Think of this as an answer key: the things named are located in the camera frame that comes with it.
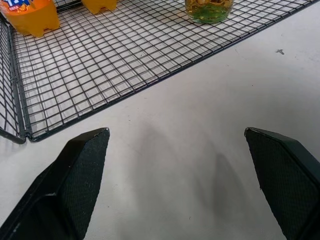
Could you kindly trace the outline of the orange soda bottle with label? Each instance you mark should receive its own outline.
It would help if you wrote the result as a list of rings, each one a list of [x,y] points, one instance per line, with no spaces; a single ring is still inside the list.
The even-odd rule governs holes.
[[[53,0],[0,0],[0,12],[24,36],[39,38],[60,27]]]

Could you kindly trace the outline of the glass jar with green pickles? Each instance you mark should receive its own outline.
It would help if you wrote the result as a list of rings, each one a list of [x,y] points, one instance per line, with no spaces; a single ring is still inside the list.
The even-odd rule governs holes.
[[[227,19],[234,0],[185,0],[189,18],[198,24],[215,24]]]

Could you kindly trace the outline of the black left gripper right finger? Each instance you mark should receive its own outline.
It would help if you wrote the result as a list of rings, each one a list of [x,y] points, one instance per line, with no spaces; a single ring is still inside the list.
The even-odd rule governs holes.
[[[320,240],[320,162],[297,140],[244,131],[265,199],[287,240]]]

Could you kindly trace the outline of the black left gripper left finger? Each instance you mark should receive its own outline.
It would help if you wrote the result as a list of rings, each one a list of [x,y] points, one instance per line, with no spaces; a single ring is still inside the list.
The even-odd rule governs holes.
[[[0,227],[0,240],[84,240],[100,192],[109,128],[70,139]]]

